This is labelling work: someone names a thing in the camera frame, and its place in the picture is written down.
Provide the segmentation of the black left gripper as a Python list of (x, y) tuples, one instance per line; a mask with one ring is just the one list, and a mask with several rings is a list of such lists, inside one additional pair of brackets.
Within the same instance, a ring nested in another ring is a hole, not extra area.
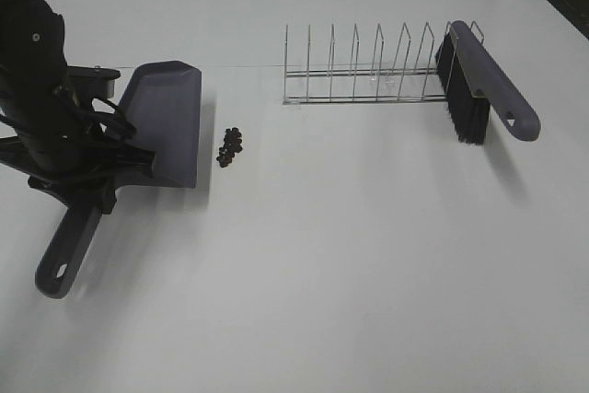
[(68, 130), (51, 121), (34, 130), (3, 115), (16, 134), (1, 139), (1, 163), (29, 176), (29, 186), (67, 207), (85, 202), (111, 214), (115, 191), (135, 174), (151, 178), (156, 153), (128, 143), (136, 128), (117, 105), (111, 112), (66, 105), (73, 118)]

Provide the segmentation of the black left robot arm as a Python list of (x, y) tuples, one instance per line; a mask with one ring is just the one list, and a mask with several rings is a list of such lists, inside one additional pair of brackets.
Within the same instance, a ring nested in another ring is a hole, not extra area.
[(117, 179), (149, 174), (154, 153), (129, 145), (137, 133), (110, 101), (116, 70), (70, 66), (65, 24), (45, 0), (1, 0), (1, 162), (71, 207), (110, 214)]

